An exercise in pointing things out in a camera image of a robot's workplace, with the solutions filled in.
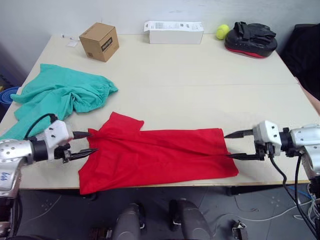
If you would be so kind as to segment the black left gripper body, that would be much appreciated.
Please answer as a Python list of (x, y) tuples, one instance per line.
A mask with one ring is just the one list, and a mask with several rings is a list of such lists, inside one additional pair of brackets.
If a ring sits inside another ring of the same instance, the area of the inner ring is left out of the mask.
[(62, 163), (68, 163), (72, 160), (72, 152), (70, 151), (71, 145), (69, 143), (65, 145), (58, 146), (54, 150), (54, 159), (62, 159)]

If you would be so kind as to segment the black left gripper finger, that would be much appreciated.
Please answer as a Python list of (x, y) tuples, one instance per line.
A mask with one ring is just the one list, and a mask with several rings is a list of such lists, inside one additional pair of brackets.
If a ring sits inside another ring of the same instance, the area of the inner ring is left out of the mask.
[(78, 153), (71, 153), (69, 160), (73, 161), (73, 160), (78, 160), (78, 159), (88, 157), (89, 155), (95, 153), (98, 150), (99, 150), (98, 148), (82, 149)]
[(73, 134), (74, 140), (88, 138), (88, 137), (92, 136), (92, 134), (87, 131), (73, 131), (72, 134)]

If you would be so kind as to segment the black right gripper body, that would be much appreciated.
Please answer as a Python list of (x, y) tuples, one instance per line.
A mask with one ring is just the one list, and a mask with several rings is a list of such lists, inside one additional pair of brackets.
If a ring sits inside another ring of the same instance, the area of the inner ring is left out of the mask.
[(258, 160), (264, 161), (265, 156), (267, 155), (268, 158), (273, 159), (275, 156), (275, 148), (271, 142), (266, 143), (254, 143), (256, 155)]

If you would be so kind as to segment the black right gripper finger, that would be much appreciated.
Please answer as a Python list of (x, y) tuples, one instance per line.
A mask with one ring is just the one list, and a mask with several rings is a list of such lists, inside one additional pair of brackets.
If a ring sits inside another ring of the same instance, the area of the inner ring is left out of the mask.
[(229, 158), (241, 160), (241, 161), (257, 161), (258, 156), (256, 154), (246, 154), (246, 153), (233, 153), (226, 155)]
[(252, 136), (253, 133), (253, 129), (246, 129), (246, 130), (239, 130), (239, 131), (235, 131), (232, 132), (230, 134), (227, 134), (224, 136), (225, 139), (238, 139), (238, 138), (244, 138), (246, 136)]

